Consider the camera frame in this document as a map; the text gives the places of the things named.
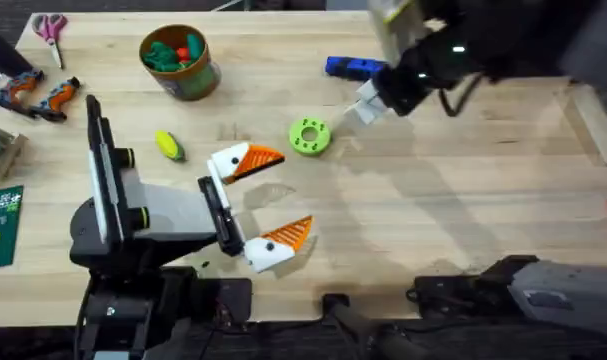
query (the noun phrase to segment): red toy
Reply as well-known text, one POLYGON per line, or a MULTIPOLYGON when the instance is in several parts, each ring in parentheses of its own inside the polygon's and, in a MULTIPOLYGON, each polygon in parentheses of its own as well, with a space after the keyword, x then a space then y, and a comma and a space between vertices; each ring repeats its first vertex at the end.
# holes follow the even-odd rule
POLYGON ((190 51, 187 48, 178 48, 176 49, 176 55, 179 57, 179 60, 190 60, 190 51))

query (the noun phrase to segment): blue object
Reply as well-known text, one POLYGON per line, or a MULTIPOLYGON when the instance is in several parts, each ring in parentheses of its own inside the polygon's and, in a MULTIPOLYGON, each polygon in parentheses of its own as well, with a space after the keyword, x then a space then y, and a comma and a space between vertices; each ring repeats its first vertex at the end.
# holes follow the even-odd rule
POLYGON ((325 72, 330 76, 354 81, 368 81, 385 66, 384 61, 344 56, 329 56, 325 72))

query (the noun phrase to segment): green container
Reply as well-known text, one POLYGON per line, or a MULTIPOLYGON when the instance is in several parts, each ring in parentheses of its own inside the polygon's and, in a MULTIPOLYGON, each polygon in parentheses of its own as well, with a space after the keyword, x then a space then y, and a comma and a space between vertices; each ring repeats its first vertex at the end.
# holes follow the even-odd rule
POLYGON ((163 89, 179 100, 198 100, 206 97, 220 82, 219 70, 211 61, 205 37, 191 26, 167 25, 154 30, 141 42, 139 60, 163 89), (154 41, 161 41, 173 49, 178 49, 187 47, 188 34, 196 35, 203 43, 203 53, 194 64, 175 72, 159 72, 143 62, 143 55, 150 51, 154 41))

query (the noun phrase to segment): green ring toy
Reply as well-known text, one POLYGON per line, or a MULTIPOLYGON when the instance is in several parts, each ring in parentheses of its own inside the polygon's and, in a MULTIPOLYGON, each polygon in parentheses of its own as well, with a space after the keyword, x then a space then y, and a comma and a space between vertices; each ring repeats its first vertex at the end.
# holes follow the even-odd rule
POLYGON ((303 155, 318 155, 330 144, 332 134, 325 123, 316 118, 301 119, 290 127, 290 144, 303 155), (313 140, 305 140, 304 135, 311 133, 313 140))

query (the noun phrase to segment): wooden tabletop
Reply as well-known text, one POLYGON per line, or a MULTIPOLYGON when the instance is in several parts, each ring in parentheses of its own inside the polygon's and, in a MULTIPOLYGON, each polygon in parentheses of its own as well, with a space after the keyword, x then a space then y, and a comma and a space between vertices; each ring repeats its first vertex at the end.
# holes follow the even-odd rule
POLYGON ((364 12, 66 14, 55 68, 26 27, 17 48, 47 81, 38 101, 71 77, 83 83, 64 124, 0 109, 0 126, 30 138, 7 185, 24 184, 16 256, 0 268, 0 326, 72 324, 87 270, 72 264, 69 223, 90 196, 84 95, 132 147, 144 181, 198 191, 205 160, 241 141, 286 154, 284 164, 229 187, 250 235, 308 214, 312 236, 276 271, 253 274, 216 246, 178 260, 204 276, 249 277, 255 320, 311 319, 327 292, 346 292, 364 313, 412 316, 404 291, 415 276, 480 271, 509 254, 607 265, 607 167, 565 115, 562 79, 482 86, 459 118, 430 97, 409 118, 353 129, 342 112, 357 83, 324 75, 330 55, 380 58, 364 12), (138 46, 166 24, 200 29, 223 80, 208 98, 179 102, 141 66, 138 46), (334 142, 320 158, 290 148, 290 124, 324 119, 334 142), (189 161, 154 142, 176 134, 189 161))

